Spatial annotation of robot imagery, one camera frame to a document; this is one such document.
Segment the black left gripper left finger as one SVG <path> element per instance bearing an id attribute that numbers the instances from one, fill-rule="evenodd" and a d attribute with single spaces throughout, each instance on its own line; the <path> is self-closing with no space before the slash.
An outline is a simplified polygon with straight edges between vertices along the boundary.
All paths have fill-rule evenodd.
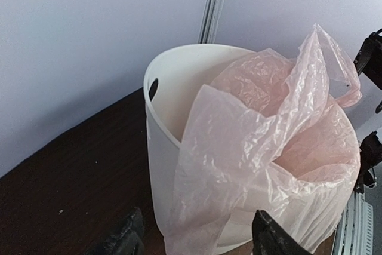
<path id="1" fill-rule="evenodd" d="M 144 254 L 144 219 L 139 208 L 133 208 L 100 243 L 86 254 Z"/>

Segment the white plastic trash bin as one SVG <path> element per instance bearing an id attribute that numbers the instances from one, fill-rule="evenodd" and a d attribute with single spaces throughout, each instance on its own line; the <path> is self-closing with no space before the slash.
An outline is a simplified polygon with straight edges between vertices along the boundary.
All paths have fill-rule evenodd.
<path id="1" fill-rule="evenodd" d="M 157 225 L 164 236 L 172 209 L 175 170 L 181 141 L 193 102 L 230 64 L 251 53 L 216 44 L 185 45 L 152 60 L 144 76 L 150 183 Z M 147 95 L 154 81 L 156 94 Z M 212 254 L 220 254 L 251 240 L 251 224 L 229 222 Z"/>

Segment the translucent pink plastic bag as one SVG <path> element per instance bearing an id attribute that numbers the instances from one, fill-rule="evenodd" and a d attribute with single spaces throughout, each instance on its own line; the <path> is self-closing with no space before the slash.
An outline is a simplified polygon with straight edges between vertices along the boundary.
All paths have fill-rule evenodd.
<path id="1" fill-rule="evenodd" d="M 344 109 L 361 96 L 351 58 L 319 25 L 295 60 L 251 53 L 203 85 L 181 141 L 167 254 L 212 254 L 229 222 L 248 226 L 258 210 L 314 252 L 359 174 Z"/>

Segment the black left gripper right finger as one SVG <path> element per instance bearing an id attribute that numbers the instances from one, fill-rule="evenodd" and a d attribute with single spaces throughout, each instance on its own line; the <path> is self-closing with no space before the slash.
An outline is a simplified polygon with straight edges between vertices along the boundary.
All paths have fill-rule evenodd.
<path id="1" fill-rule="evenodd" d="M 265 210 L 257 210 L 252 222 L 253 254 L 310 255 Z"/>

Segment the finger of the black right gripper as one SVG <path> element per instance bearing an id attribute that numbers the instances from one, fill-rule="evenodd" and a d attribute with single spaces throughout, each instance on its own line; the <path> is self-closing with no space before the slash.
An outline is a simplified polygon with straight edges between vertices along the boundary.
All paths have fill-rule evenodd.
<path id="1" fill-rule="evenodd" d="M 381 163 L 381 142 L 377 134 L 377 131 L 373 131 L 361 143 L 361 167 L 355 191 L 364 191 L 365 187 L 374 188 L 377 184 L 374 167 Z"/>
<path id="2" fill-rule="evenodd" d="M 354 64 L 358 75 L 364 73 L 378 88 L 381 88 L 381 29 L 364 40 Z"/>

